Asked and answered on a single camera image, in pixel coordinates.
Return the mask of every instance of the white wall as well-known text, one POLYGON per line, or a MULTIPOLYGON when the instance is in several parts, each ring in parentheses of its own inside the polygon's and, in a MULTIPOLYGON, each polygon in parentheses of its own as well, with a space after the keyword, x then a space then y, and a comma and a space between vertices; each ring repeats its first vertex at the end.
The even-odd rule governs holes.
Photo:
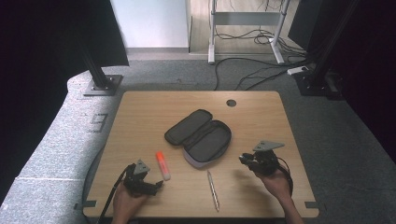
POLYGON ((111 0, 125 48, 187 48, 189 0, 111 0))

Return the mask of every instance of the black curtain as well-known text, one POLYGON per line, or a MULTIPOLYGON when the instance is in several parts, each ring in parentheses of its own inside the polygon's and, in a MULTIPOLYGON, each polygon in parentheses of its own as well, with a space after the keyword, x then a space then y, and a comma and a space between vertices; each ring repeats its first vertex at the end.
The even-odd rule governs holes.
MULTIPOLYGON (((343 95, 396 161, 396 4, 360 0, 340 37, 333 68, 343 95)), ((364 146, 357 146, 362 151, 364 146)))
POLYGON ((2 202, 87 70, 78 42, 99 66, 129 64, 109 0, 1 1, 0 30, 2 202))

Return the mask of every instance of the black cable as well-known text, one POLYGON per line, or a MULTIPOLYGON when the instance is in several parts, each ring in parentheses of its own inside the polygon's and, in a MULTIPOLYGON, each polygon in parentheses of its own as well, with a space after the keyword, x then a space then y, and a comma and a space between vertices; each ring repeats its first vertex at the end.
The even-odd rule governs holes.
POLYGON ((262 70, 268 70, 268 69, 272 69, 272 68, 277 68, 277 67, 260 68, 260 69, 258 69, 257 71, 252 72, 252 73, 248 74, 248 75, 245 76, 245 77, 242 77, 242 78, 239 80, 238 85, 236 85, 234 91, 237 91, 237 90, 238 90, 238 88, 242 85, 242 83, 245 81, 245 79, 248 79, 248 78, 257 78, 257 77, 252 77, 252 75, 257 74, 257 73, 259 73, 259 72, 262 71, 262 70))
MULTIPOLYGON (((271 44, 271 42, 269 41, 269 38, 273 38, 273 36, 274 36, 272 33, 268 32, 268 31, 265 31, 265 30, 262 30, 261 27, 259 27, 259 29, 251 30, 251 31, 249 31, 249 32, 247 32, 245 34, 242 34, 242 35, 219 34, 217 28, 215 27, 215 33, 216 33, 216 36, 218 36, 220 39, 223 39, 223 40, 228 40, 228 39, 253 39, 255 44, 260 44, 260 45, 271 44), (247 36, 247 35, 250 35, 250 34, 252 34, 254 32, 260 32, 260 33, 258 35, 255 35, 255 36, 247 36)), ((305 52, 301 52, 301 51, 304 51, 303 49, 295 48, 295 47, 292 47, 292 46, 288 45, 285 42, 285 40, 283 38, 281 38, 281 37, 278 38, 278 43, 279 43, 280 48, 283 51, 287 52, 287 53, 299 55, 299 56, 302 56, 302 57, 306 56, 305 52)))
POLYGON ((259 8, 260 8, 262 5, 264 5, 264 0, 262 0, 262 3, 257 7, 256 11, 259 11, 259 8))
MULTIPOLYGON (((307 63, 312 62, 312 59, 309 59, 309 58, 308 58, 308 59, 305 59, 305 60, 302 60, 302 61, 299 61, 299 62, 296 62, 296 63, 283 63, 283 64, 267 63, 267 62, 263 62, 263 61, 259 61, 259 60, 255 60, 255 59, 248 59, 248 58, 227 58, 227 59, 223 59, 223 60, 219 61, 218 63, 216 63, 216 65, 215 65, 216 87, 215 87, 214 91, 216 91, 216 90, 218 89, 218 87, 219 87, 219 66, 220 66, 222 63, 224 63, 224 62, 226 62, 226 61, 230 61, 230 60, 247 60, 247 61, 252 61, 252 62, 257 62, 257 63, 263 63, 263 64, 266 64, 266 65, 273 66, 272 68, 302 66, 302 65, 304 65, 304 64, 307 64, 307 63)), ((249 76, 254 75, 254 74, 256 74, 257 72, 259 72, 259 71, 261 71, 261 70, 263 70, 263 69, 268 69, 268 68, 261 68, 261 69, 257 70, 256 72, 251 73, 251 74, 249 74, 249 75, 243 77, 243 78, 240 80, 240 82, 238 83, 238 85, 237 85, 236 88, 239 88, 239 86, 240 86, 241 83, 242 83, 241 81, 245 80, 245 79, 248 78, 249 76)), ((263 83, 264 81, 266 81, 266 80, 268 80, 268 79, 271 79, 271 78, 273 78, 273 77, 280 76, 280 75, 282 75, 283 73, 286 73, 286 72, 287 72, 287 70, 284 70, 284 71, 281 71, 280 73, 278 73, 278 74, 276 74, 276 75, 273 75, 273 76, 270 76, 270 77, 264 77, 264 80, 262 80, 262 81, 260 81, 260 82, 258 82, 258 83, 256 83, 256 84, 254 84, 254 85, 248 87, 245 91, 247 91, 247 90, 249 90, 249 89, 251 89, 251 88, 253 88, 253 87, 255 87, 255 86, 257 86, 257 85, 259 85, 259 84, 261 84, 261 83, 263 83)))
POLYGON ((283 168, 282 166, 277 166, 277 169, 280 170, 286 177, 286 179, 289 182, 289 191, 290 191, 290 196, 293 194, 293 179, 291 178, 290 175, 290 170, 286 170, 285 168, 283 168))
POLYGON ((81 193, 81 206, 82 206, 82 215, 85 218, 85 221, 87 222, 87 224, 91 224, 90 220, 88 219, 87 216, 85 216, 85 214, 83 213, 83 209, 84 209, 84 202, 86 201, 86 199, 84 198, 85 196, 85 189, 87 188, 87 179, 88 179, 88 175, 91 173, 92 167, 94 165, 94 163, 96 162, 96 160, 99 158, 99 155, 101 155, 101 153, 104 151, 105 147, 102 147, 97 153, 95 158, 93 159, 93 161, 91 162, 90 167, 88 168, 88 172, 85 175, 85 179, 84 179, 84 184, 82 187, 82 193, 81 193))
POLYGON ((289 174, 290 174, 290 168, 289 168, 289 166, 288 166, 288 163, 287 162, 285 162, 282 158, 280 158, 280 157, 277 157, 279 160, 282 160, 284 163, 285 163, 285 165, 286 165, 286 167, 288 168, 288 172, 289 172, 289 174))
POLYGON ((284 70, 284 71, 281 71, 280 73, 278 73, 278 74, 276 74, 276 75, 273 75, 273 76, 267 77, 267 78, 265 78, 265 79, 263 79, 263 80, 259 81, 258 83, 255 83, 255 84, 253 84, 253 85, 249 86, 247 89, 245 89, 245 91, 248 91, 248 90, 252 89, 253 87, 255 87, 255 86, 258 86, 258 85, 262 84, 264 81, 266 81, 266 80, 268 80, 268 79, 270 79, 270 78, 273 78, 273 77, 278 77, 278 76, 280 76, 280 75, 282 75, 282 74, 286 73, 287 71, 288 71, 288 70, 284 70))
POLYGON ((111 199, 113 198, 113 195, 114 195, 114 193, 116 192, 117 186, 118 186, 119 183, 122 181, 122 178, 123 178, 123 176, 125 175, 127 169, 128 169, 128 167, 124 169, 124 171, 120 174, 119 178, 117 179, 116 183, 114 184, 113 189, 111 189, 111 192, 110 192, 110 194, 108 195, 108 198, 107 198, 105 207, 103 208, 102 214, 99 216, 99 219, 98 219, 98 221, 96 222, 96 224, 99 224, 99 223, 102 221, 102 218, 105 216, 105 213, 106 213, 106 211, 107 211, 107 208, 108 208, 108 206, 109 206, 110 203, 111 203, 111 199))
POLYGON ((235 8, 233 7, 233 2, 231 0, 230 0, 230 5, 231 5, 231 8, 233 9, 233 11, 236 11, 235 8))
POLYGON ((270 3, 270 0, 267 0, 267 4, 266 4, 266 6, 265 6, 265 10, 264 11, 267 11, 267 9, 268 9, 268 4, 270 3))

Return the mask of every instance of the metal bracket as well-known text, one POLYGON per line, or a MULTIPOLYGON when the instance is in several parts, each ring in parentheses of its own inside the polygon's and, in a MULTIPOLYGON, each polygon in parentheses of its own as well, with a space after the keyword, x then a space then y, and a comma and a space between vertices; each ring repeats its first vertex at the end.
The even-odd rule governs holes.
POLYGON ((139 159, 137 161, 136 167, 134 168, 134 175, 147 173, 148 171, 149 167, 139 159))
POLYGON ((253 151, 269 151, 277 147, 283 147, 285 144, 283 143, 276 143, 276 142, 270 142, 270 141, 260 141, 257 146, 253 148, 253 151))
POLYGON ((122 75, 106 75, 105 87, 97 87, 93 80, 85 90, 84 96, 113 96, 122 81, 122 75))

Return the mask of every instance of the human hand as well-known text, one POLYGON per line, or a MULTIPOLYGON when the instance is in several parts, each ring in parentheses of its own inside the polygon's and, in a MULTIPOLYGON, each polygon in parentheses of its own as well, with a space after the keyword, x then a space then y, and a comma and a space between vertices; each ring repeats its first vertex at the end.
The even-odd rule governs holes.
POLYGON ((125 224, 137 212, 149 196, 146 194, 131 195, 120 182, 113 199, 112 224, 125 224))
POLYGON ((267 190, 278 200, 291 197, 288 179, 280 170, 276 170, 271 175, 263 175, 258 172, 254 172, 254 174, 262 181, 267 190))

